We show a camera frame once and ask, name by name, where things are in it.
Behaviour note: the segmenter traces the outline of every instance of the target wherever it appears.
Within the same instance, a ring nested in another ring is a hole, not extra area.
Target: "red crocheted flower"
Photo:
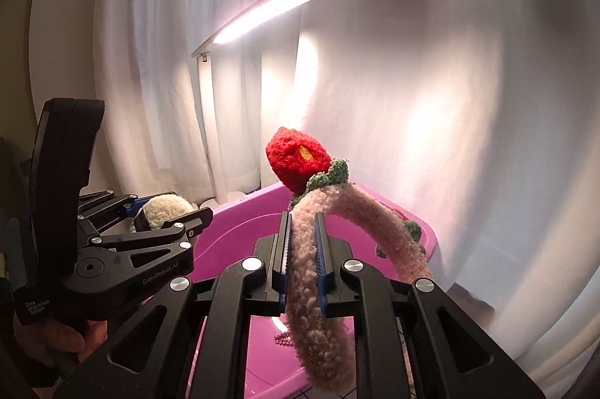
[[[312,136],[281,127],[266,145],[273,172],[295,194],[302,194],[317,172],[327,172],[331,157]]]

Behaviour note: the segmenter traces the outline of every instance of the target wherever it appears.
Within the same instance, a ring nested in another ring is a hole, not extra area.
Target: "pink tub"
[[[361,188],[384,204],[399,208],[421,225],[421,244],[425,246],[430,260],[437,241],[429,225],[393,202],[365,187]],[[214,277],[235,261],[250,257],[257,239],[277,233],[281,212],[287,210],[291,199],[292,193],[283,184],[277,183],[218,208],[212,224],[200,235],[194,248],[196,257],[191,278],[200,281]],[[329,235],[350,243],[355,257],[377,267],[385,276],[395,277],[392,264],[375,255],[375,243],[359,227],[336,216],[328,216],[326,224]],[[347,324],[352,329],[352,319],[348,320]],[[251,318],[245,398],[282,399],[307,385],[307,377],[293,348],[275,343],[275,335],[284,329],[284,323],[284,315],[280,318]]]

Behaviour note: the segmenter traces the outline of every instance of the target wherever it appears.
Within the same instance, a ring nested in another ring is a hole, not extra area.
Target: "white fluffy toy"
[[[141,211],[144,211],[146,221],[148,221],[150,230],[160,230],[165,221],[178,218],[187,213],[195,211],[198,207],[195,204],[183,199],[176,194],[161,194],[150,199],[137,212],[136,217]],[[131,223],[130,232],[135,233],[136,227]]]

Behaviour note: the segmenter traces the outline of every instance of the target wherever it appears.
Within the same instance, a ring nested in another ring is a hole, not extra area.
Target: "finger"
[[[44,323],[46,346],[62,352],[77,353],[85,347],[83,336],[66,324],[49,319]]]
[[[89,324],[85,333],[85,347],[78,354],[81,362],[92,355],[107,338],[108,324],[106,321],[89,321]]]
[[[46,339],[44,338],[43,323],[38,322],[29,326],[23,326],[17,314],[14,313],[13,330],[14,338],[23,352],[48,367],[52,366],[52,360],[46,355]]]

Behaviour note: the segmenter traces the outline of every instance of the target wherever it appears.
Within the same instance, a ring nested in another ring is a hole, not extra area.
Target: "silver bolt head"
[[[248,257],[242,262],[242,267],[248,272],[253,272],[262,267],[262,260],[257,257]]]
[[[184,291],[190,287],[190,280],[187,277],[176,277],[171,281],[170,286],[174,291]]]
[[[360,272],[364,268],[364,265],[360,260],[356,260],[355,258],[351,258],[350,260],[346,260],[344,262],[344,269],[348,272]]]
[[[97,277],[104,270],[104,264],[98,258],[87,257],[79,262],[75,266],[75,272],[84,279],[91,279]]]
[[[421,292],[431,292],[436,286],[429,279],[419,279],[415,287]]]

